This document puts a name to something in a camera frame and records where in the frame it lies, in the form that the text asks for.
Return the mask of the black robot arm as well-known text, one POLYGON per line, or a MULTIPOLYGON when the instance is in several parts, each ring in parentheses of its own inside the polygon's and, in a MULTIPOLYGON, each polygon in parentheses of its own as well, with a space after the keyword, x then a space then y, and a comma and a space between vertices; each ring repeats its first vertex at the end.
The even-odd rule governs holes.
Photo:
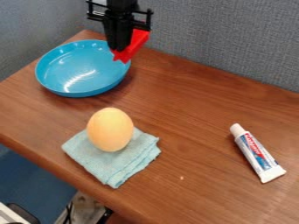
POLYGON ((110 48, 123 52, 131 44, 134 29, 151 31, 154 11, 142 11, 138 0, 106 1, 103 4, 86 0, 89 19, 103 23, 110 48))

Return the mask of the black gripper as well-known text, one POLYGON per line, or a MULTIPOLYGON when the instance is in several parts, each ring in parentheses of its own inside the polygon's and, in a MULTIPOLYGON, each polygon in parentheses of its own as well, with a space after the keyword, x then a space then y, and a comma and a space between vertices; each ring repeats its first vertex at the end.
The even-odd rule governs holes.
POLYGON ((131 44, 134 28, 151 31, 154 11, 141 10, 138 0, 86 0, 89 19, 103 22, 107 43, 122 52, 131 44))

